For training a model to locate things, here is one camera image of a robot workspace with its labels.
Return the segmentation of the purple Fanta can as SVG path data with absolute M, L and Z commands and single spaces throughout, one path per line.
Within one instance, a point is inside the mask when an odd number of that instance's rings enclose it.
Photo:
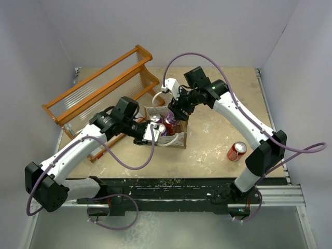
M 172 124 L 172 125 L 177 125 L 179 122 L 178 120 L 175 119 L 174 113 L 172 111 L 168 111 L 164 120 L 165 120 L 165 122 Z
M 162 117 L 160 114 L 150 115 L 150 121 L 156 124 L 162 124 Z
M 160 136 L 167 136 L 168 131 L 167 131 L 167 128 L 164 124 L 159 123 L 158 124 L 158 130 L 160 131 Z

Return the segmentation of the red Coke can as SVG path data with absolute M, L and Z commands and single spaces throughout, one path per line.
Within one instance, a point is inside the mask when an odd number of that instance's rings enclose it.
M 244 142 L 235 142 L 227 152 L 230 161 L 238 161 L 247 152 L 247 146 Z
M 177 124 L 165 123 L 165 126 L 168 131 L 168 136 L 172 136 L 176 133 Z

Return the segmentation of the canvas jute tote bag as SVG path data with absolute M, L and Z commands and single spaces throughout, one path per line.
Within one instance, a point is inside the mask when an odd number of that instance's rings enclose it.
M 175 121 L 173 114 L 171 114 L 166 105 L 157 105 L 157 100 L 162 100 L 160 95 L 162 95 L 162 92 L 154 95 L 151 107 L 144 107 L 147 119 L 158 123 L 161 127 L 161 135 L 157 140 L 157 145 L 160 147 L 186 149 L 188 121 Z

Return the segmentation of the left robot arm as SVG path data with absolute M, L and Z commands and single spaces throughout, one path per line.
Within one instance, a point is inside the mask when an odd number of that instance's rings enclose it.
M 113 137 L 123 133 L 137 143 L 154 144 L 158 136 L 150 121 L 137 122 L 139 104 L 129 97 L 121 97 L 116 105 L 96 113 L 83 130 L 64 148 L 40 164 L 29 163 L 25 169 L 25 189 L 29 194 L 26 206 L 28 216 L 31 202 L 36 200 L 42 209 L 53 212 L 69 200 L 89 198 L 94 203 L 105 201 L 107 191 L 97 179 L 88 177 L 68 180 L 68 175 L 94 150 Z

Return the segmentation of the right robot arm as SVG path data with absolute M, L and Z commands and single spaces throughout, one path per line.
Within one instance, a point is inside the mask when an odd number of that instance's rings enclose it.
M 170 93 L 169 110 L 176 120 L 187 121 L 197 105 L 207 105 L 225 117 L 246 139 L 252 153 L 245 160 L 245 168 L 231 184 L 231 198 L 242 203 L 249 191 L 268 170 L 277 165 L 285 154 L 283 146 L 287 136 L 263 124 L 236 96 L 231 95 L 227 84 L 218 79 L 210 81 L 201 67 L 185 73 L 188 88 L 183 88 L 174 78 L 164 80 L 162 92 Z

